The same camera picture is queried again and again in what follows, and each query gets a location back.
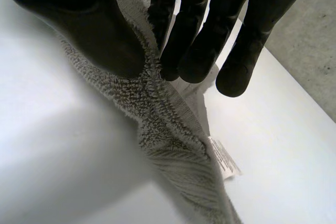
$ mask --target gloved hand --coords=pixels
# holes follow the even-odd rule
[[[180,12],[163,49],[175,0],[151,0],[149,20],[161,55],[162,77],[190,83],[203,81],[227,41],[246,0],[211,0],[209,15],[198,33],[208,0],[181,0]],[[235,46],[216,85],[220,93],[237,97],[246,90],[260,52],[276,22],[295,0],[249,0]]]
[[[175,0],[151,0],[148,13],[159,48],[163,50],[161,62],[164,79],[173,81],[181,76],[191,83],[204,80],[222,50],[245,2],[245,0],[211,0],[209,16],[202,32],[196,38],[207,1],[181,0],[180,12],[163,50]],[[209,62],[206,66],[199,66],[197,62],[192,66],[188,62],[186,66],[183,64],[183,58],[188,58],[186,59],[188,61],[207,58]]]

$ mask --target white table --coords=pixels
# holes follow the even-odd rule
[[[0,5],[0,223],[195,223],[134,148],[135,123],[72,70],[48,27]],[[267,50],[244,95],[213,86],[205,104],[244,173],[226,189],[245,224],[336,223],[336,125]]]

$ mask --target gray carpet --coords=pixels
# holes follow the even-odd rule
[[[246,5],[240,19],[244,17]],[[297,0],[267,49],[336,121],[336,0]]]

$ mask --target gray towel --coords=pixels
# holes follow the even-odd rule
[[[141,150],[208,223],[241,223],[224,191],[208,140],[202,96],[214,75],[205,84],[163,81],[159,51],[146,16],[150,0],[117,1],[145,49],[142,74],[128,80],[101,71],[60,37],[70,62],[87,82],[137,120]]]

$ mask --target care label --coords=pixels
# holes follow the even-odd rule
[[[241,175],[241,170],[225,150],[221,142],[214,140],[212,137],[209,137],[209,140],[214,148],[217,160],[221,167],[223,179],[227,179],[235,175]]]

